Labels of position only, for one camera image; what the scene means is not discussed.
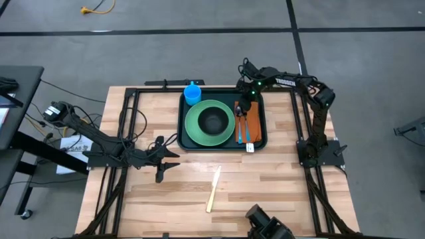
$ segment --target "green plate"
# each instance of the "green plate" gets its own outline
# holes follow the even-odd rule
[[[201,112],[209,107],[217,107],[226,112],[228,117],[227,128],[219,135],[208,135],[204,133],[198,124],[198,117]],[[234,132],[233,111],[224,103],[217,100],[203,100],[192,106],[185,118],[185,128],[189,137],[196,143],[203,146],[215,146],[224,143]]]

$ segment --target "wooden table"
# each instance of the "wooden table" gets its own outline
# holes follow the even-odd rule
[[[118,114],[125,89],[113,86],[109,90],[100,126],[108,135],[117,134]],[[167,139],[177,131],[180,95],[141,94],[139,110],[146,115],[148,125],[136,147],[146,149],[158,135],[164,135]],[[166,171],[160,184],[155,183],[155,168],[136,170],[132,167],[127,176],[118,237],[157,237],[162,236],[163,232],[180,237],[246,236],[250,225],[244,215],[256,203],[269,216],[279,218],[296,236],[315,235],[304,171],[298,163],[296,124],[290,94],[270,92],[262,95],[268,131],[268,143],[263,150],[255,153],[186,152],[175,142],[168,148],[178,153],[180,158],[165,158],[164,161],[179,162],[181,165]],[[297,100],[301,123],[306,129],[301,103]],[[137,116],[135,132],[140,132],[143,127],[143,118]],[[330,116],[325,133],[328,137],[335,137]],[[222,166],[222,173],[212,212],[206,213],[211,182],[219,165]],[[329,202],[347,225],[358,231],[344,174],[332,166],[322,169]],[[76,233],[85,229],[94,217],[103,171],[98,168],[89,174]],[[323,209],[319,202],[317,204],[322,231],[325,231]],[[106,232],[111,232],[114,211],[113,205]]]

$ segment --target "black tray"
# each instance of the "black tray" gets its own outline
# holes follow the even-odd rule
[[[234,102],[238,101],[240,93],[234,88],[203,88],[202,100],[218,100],[225,103],[230,109],[234,109]],[[179,104],[179,119],[177,123],[177,143],[187,151],[210,151],[210,150],[246,150],[246,145],[238,144],[235,141],[235,132],[233,131],[224,143],[212,147],[202,146],[195,143],[186,132],[185,117],[190,106],[186,103],[185,96],[181,94]],[[266,117],[264,116],[264,103],[261,95],[258,98],[258,113],[260,116],[261,138],[262,140],[254,143],[255,150],[262,149],[267,144]]]

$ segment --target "gray floor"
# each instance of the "gray floor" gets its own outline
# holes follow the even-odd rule
[[[0,31],[290,26],[283,0],[122,0],[108,15],[79,13],[81,6],[96,3],[11,0],[0,18]],[[306,28],[425,26],[421,0],[294,0],[294,8],[298,26]],[[349,146],[349,186],[365,234],[425,234],[425,202],[419,194],[425,188],[425,149],[392,132],[425,116],[424,41],[425,32],[301,34],[309,73],[337,94],[331,113],[339,139]],[[111,85],[164,78],[234,84],[236,66],[245,56],[257,66],[298,72],[291,33],[0,37],[0,64],[44,66],[44,80],[97,99],[104,99]],[[33,102],[43,109],[52,100],[68,101],[90,113],[103,110],[102,104],[41,84]],[[29,112],[38,116],[34,108]],[[27,122],[21,130],[41,139]],[[26,160],[34,159],[27,155]],[[25,177],[17,173],[14,180]],[[22,185],[13,185],[0,207],[0,238],[72,235],[83,187],[35,189],[29,207],[36,214],[27,221],[13,216],[21,192]]]

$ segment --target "caster wheel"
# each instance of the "caster wheel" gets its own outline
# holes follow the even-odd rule
[[[24,213],[22,213],[21,215],[21,219],[22,220],[26,220],[28,218],[30,218],[33,215],[33,212],[29,209],[25,209]]]

